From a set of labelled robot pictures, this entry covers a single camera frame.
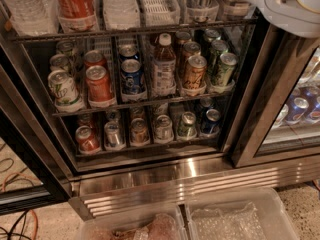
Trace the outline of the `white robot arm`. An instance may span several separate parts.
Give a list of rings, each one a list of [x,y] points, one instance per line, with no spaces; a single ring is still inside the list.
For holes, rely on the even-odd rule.
[[[271,24],[303,38],[320,37],[320,0],[227,0],[256,6]]]

